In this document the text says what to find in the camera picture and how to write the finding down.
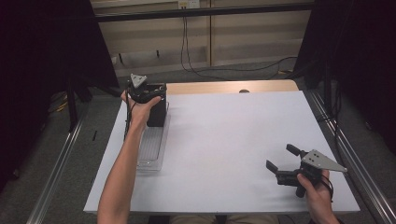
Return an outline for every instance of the white tabletop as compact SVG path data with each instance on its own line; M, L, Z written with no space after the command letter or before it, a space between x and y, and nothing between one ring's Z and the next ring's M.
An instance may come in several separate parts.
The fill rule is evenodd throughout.
M286 144L334 160L301 91L168 95L169 131L159 172L138 173L131 211L156 214L294 213L307 211L295 187L279 186L265 168L299 168ZM124 104L84 211L97 211L122 145ZM331 172L334 212L359 211L341 173Z

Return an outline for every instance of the person's right arm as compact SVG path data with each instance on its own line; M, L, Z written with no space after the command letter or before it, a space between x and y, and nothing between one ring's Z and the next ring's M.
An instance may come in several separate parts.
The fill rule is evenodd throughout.
M323 170L322 174L329 178L328 170ZM298 174L297 178L300 184L306 189L305 198L312 220L317 224L339 224L332 212L332 199L329 190L321 183L313 186L301 174Z

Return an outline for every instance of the gray carpet floor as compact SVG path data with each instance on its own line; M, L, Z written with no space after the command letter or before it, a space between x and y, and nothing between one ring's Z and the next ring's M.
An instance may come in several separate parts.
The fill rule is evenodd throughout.
M294 60L286 60L279 68L272 66L268 69L255 72L243 71L206 71L200 74L212 77L199 77L191 72L174 71L147 75L152 82L193 82L193 81L219 81L222 77L228 80L260 80L284 78L285 75L276 75L278 70L292 69ZM227 69L254 69L261 68L270 63L236 64L222 66ZM124 86L127 77L120 77L119 82ZM320 114L313 106L312 99L304 86L301 78L295 80L300 90L306 93L309 104L312 105L314 114ZM106 95L95 88L92 89L93 99L88 104L89 110L84 119L77 142L72 148L62 173L57 189L50 201L47 214L43 223L95 223L96 216L82 211L97 169L106 149L106 144L113 128L114 120L120 108L120 99ZM78 108L85 106L78 102ZM365 120L355 106L344 97L339 123L351 145L365 165L370 175L383 190L387 198L396 202L396 157L385 146L382 138L365 126ZM50 172L58 159L60 150L68 135L67 108L61 112L49 115L46 128L37 140L31 154L21 167L21 177L9 181L0 194L0 223L26 223L41 190L46 185ZM323 122L319 123L329 145L336 153L332 134ZM370 197L365 192L360 181L353 171L348 173L347 181L358 201L361 211L353 214L339 215L345 223L384 223L371 203ZM289 217L279 216L280 223L307 223L308 214L294 214ZM149 217L132 214L129 223L148 223Z

